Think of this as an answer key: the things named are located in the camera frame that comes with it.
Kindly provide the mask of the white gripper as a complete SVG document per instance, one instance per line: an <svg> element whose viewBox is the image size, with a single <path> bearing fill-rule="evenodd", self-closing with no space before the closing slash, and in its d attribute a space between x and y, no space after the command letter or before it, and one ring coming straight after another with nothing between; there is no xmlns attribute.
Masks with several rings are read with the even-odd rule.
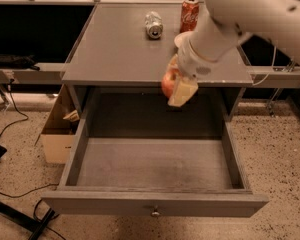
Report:
<svg viewBox="0 0 300 240"><path fill-rule="evenodd" d="M179 73L180 70L183 75L190 78L203 78L212 73L217 63L200 56L192 47L190 36L183 40L177 54L170 59L166 72ZM197 81L188 77L176 78L172 95L168 100L169 106L182 107L198 90Z"/></svg>

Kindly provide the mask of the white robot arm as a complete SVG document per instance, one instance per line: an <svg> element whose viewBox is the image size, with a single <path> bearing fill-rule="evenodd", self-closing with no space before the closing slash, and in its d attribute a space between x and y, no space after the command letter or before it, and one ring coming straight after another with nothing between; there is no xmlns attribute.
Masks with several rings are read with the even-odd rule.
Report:
<svg viewBox="0 0 300 240"><path fill-rule="evenodd" d="M250 34L300 65L300 1L205 0L196 28L182 37L174 57L181 74L168 104L183 106L201 83L248 83L236 47Z"/></svg>

